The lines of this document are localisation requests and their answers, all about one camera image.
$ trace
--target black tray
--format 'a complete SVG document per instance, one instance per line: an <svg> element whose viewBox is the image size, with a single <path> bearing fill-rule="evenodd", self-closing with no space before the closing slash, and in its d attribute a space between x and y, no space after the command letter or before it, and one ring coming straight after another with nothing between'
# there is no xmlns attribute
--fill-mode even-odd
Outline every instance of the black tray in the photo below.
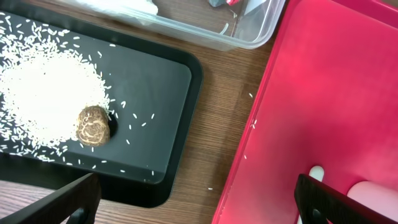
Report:
<svg viewBox="0 0 398 224"><path fill-rule="evenodd" d="M111 116L110 125L114 129L111 141L96 147L94 152L90 147L82 149L78 142L68 141L61 145L67 145L68 151L61 157L52 157L56 161L51 163L34 159L30 154L19 157L0 153L0 179L59 189L89 172L96 172L104 199L140 207L164 203L172 190L203 82L197 58L22 1L1 1L0 11L11 14L14 29L18 23L26 24L25 19L29 18L38 26L44 22L52 30L70 30L65 37L59 37L61 43L69 42L69 48L73 48L72 42L80 45L75 49L85 57L90 54L97 62L98 73L102 71L106 85L112 85L107 93L116 99L110 103L110 110L115 110L119 117ZM30 27L23 25L19 30L26 33ZM122 101L127 102L125 108L120 104ZM0 139L0 144L12 149L20 143Z"/></svg>

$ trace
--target pink tray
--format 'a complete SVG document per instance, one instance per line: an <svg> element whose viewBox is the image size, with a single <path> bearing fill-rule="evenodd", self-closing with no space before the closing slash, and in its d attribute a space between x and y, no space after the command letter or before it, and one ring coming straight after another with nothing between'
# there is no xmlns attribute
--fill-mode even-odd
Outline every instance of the pink tray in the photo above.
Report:
<svg viewBox="0 0 398 224"><path fill-rule="evenodd" d="M213 224L296 223L315 165L344 194L398 190L397 27L380 1L290 1Z"/></svg>

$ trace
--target wooden table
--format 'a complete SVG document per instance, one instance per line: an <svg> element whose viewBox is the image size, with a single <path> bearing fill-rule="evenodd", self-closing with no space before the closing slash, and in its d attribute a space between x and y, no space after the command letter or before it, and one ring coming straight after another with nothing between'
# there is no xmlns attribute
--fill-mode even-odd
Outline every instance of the wooden table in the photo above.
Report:
<svg viewBox="0 0 398 224"><path fill-rule="evenodd" d="M79 16L189 51L199 58L205 71L200 100L169 201L145 209L102 200L96 223L211 223L254 101L249 93L256 95L274 37L255 50L220 52L94 16ZM51 192L0 181L0 218Z"/></svg>

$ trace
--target mushroom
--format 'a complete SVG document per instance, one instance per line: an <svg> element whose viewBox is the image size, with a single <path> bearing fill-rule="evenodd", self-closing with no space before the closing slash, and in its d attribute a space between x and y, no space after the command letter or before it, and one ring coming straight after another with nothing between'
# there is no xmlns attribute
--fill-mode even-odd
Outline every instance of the mushroom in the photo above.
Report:
<svg viewBox="0 0 398 224"><path fill-rule="evenodd" d="M103 146L109 139L108 115L100 106L89 106L79 114L76 131L79 141L87 146Z"/></svg>

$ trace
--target baking tray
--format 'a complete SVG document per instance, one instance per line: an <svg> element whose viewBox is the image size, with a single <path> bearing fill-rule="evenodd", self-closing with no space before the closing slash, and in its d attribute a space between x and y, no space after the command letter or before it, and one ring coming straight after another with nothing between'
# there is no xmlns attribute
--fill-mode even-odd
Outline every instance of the baking tray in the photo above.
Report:
<svg viewBox="0 0 398 224"><path fill-rule="evenodd" d="M363 180L398 190L398 11L386 2L289 2L213 224L296 224L295 184L313 166L343 194Z"/></svg>
<svg viewBox="0 0 398 224"><path fill-rule="evenodd" d="M24 157L0 154L0 179L59 189L89 172L96 172L104 199L140 207L164 203L172 190L203 82L197 58L22 1L1 1L0 11L11 16L13 33L17 36L17 24L22 24L18 30L27 33L32 22L37 26L50 25L43 29L70 30L64 37L57 36L60 42L69 42L68 48L76 49L84 58L88 59L90 54L106 85L112 86L106 92L116 100L110 103L110 110L115 113L110 114L113 136L107 145L92 151L91 147L81 148L79 142L67 141L60 146L67 145L68 151L60 157L53 155L51 159L55 161L50 163L35 159L32 154ZM1 139L0 144L7 144L5 151L12 152L12 147L20 143ZM41 147L40 151L49 156L53 149Z"/></svg>

